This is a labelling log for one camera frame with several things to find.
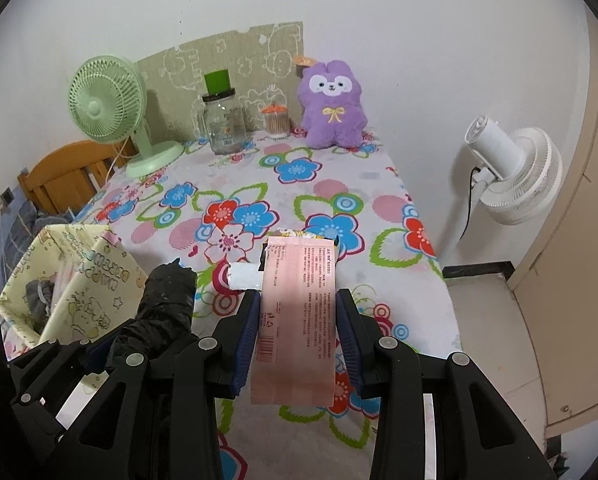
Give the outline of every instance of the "plush toy eye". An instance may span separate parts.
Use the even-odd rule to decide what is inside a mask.
[[[318,92],[323,92],[327,82],[328,80],[325,76],[321,74],[315,74],[310,78],[310,90],[312,90],[315,94]]]
[[[341,88],[342,92],[347,93],[352,90],[352,81],[347,76],[344,76],[344,75],[336,76],[335,83],[336,83],[336,85],[339,86],[339,88]]]

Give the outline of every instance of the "stuffed animal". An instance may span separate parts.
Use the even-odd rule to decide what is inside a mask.
[[[309,148],[358,148],[368,122],[361,108],[361,86],[343,61],[316,63],[303,71],[297,91],[304,113],[301,127]]]

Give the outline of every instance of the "fan base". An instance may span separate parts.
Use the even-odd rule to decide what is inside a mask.
[[[184,147],[176,140],[160,142],[152,147],[152,155],[134,156],[126,165],[125,174],[130,178],[145,176],[174,162],[183,153]]]

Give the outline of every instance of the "wooden chair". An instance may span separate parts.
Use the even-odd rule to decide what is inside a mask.
[[[21,173],[18,182],[28,200],[51,214],[76,214],[96,195],[90,175],[99,187],[106,183],[106,174],[122,144],[97,144],[82,140],[63,146],[39,162],[30,173]],[[134,145],[127,142],[122,155],[136,154]],[[119,156],[116,165],[122,167],[126,158]]]

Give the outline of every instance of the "silver screw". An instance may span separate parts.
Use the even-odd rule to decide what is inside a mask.
[[[454,364],[459,366],[466,366],[470,363],[470,358],[463,352],[456,352],[452,354],[452,360]]]
[[[217,345],[217,340],[213,337],[204,337],[199,341],[199,348],[201,350],[212,350]]]
[[[379,339],[379,346],[382,348],[387,348],[388,350],[396,348],[398,344],[399,342],[389,335],[385,335]]]
[[[125,358],[125,363],[128,366],[139,366],[141,363],[143,363],[143,354],[139,354],[138,352],[130,354],[127,358]]]

